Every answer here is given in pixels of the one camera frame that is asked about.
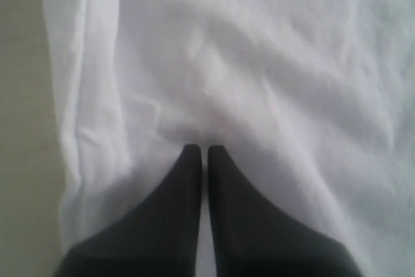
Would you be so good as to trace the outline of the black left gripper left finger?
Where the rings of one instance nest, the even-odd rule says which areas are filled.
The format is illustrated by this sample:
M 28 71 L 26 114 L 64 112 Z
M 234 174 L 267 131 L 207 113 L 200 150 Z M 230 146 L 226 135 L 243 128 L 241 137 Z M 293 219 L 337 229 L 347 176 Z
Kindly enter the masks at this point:
M 55 276 L 194 276 L 202 155 L 185 145 L 160 185 L 122 219 L 75 245 Z

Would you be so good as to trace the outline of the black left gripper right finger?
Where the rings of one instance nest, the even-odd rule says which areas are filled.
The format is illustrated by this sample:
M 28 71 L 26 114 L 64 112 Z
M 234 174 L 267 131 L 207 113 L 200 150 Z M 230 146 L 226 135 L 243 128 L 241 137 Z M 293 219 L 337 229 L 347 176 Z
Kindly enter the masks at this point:
M 346 248 L 275 207 L 221 145 L 207 152 L 217 276 L 359 276 Z

